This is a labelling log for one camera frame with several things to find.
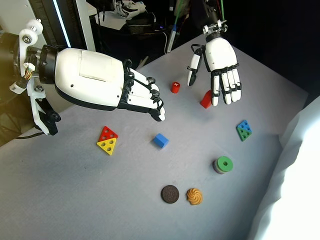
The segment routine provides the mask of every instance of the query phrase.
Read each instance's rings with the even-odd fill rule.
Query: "green wire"
[[[225,20],[224,0],[221,0],[221,15],[222,15],[222,21],[224,21]]]
[[[176,17],[175,17],[174,25],[176,25],[176,24],[177,24],[178,17],[179,17],[179,15],[180,15],[181,4],[182,4],[182,2],[183,2],[183,1],[184,1],[184,0],[180,0],[180,2],[179,2],[178,12],[176,13]]]

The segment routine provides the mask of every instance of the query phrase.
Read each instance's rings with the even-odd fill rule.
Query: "white curtain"
[[[320,97],[289,123],[249,240],[320,240]]]

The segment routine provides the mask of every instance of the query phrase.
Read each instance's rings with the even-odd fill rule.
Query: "table surface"
[[[13,140],[0,148],[0,238],[14,240],[237,240],[245,239],[281,153],[278,135],[302,108],[307,93],[235,49],[242,99],[203,108],[210,89],[204,64],[187,87],[191,44],[139,71],[160,88],[166,119],[123,109],[72,106],[62,112],[55,136]],[[172,82],[181,83],[178,94]],[[246,119],[253,134],[244,142],[236,126]],[[113,156],[96,142],[103,126],[118,134]],[[153,144],[161,133],[164,149]],[[219,175],[212,162],[232,159]],[[175,185],[179,200],[167,204],[161,189]],[[190,205],[189,188],[203,202]]]

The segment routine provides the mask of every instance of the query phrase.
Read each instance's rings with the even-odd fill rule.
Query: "robotic hand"
[[[142,1],[133,2],[131,0],[113,0],[113,7],[114,12],[125,19],[132,19],[146,11],[146,6]]]
[[[58,52],[49,45],[42,49],[32,47],[42,30],[37,19],[30,20],[19,36],[0,35],[0,52],[12,56],[0,60],[12,68],[7,77],[16,79],[9,89],[16,94],[27,89],[34,122],[46,135],[58,132],[56,122],[61,118],[46,100],[46,90],[35,85],[34,78],[39,78],[42,84],[54,84],[61,97],[83,107],[127,109],[149,113],[158,122],[165,120],[164,103],[155,79],[133,70],[130,60],[122,63],[102,53],[76,48]]]
[[[230,43],[221,37],[228,29],[226,21],[218,19],[213,4],[207,0],[193,0],[191,5],[192,17],[197,27],[203,27],[206,44],[193,44],[194,55],[191,60],[187,84],[192,86],[197,78],[202,55],[205,66],[211,72],[212,105],[218,105],[220,85],[223,100],[226,104],[236,102],[241,98],[242,85],[237,70],[239,65],[234,49]]]

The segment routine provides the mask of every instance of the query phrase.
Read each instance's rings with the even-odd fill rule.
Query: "yellow triangle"
[[[117,139],[114,137],[114,138],[111,138],[111,139],[98,141],[96,144],[100,148],[102,148],[107,154],[109,154],[111,156],[112,153],[114,152],[114,149],[115,149],[115,146],[116,146],[116,141],[117,141]]]

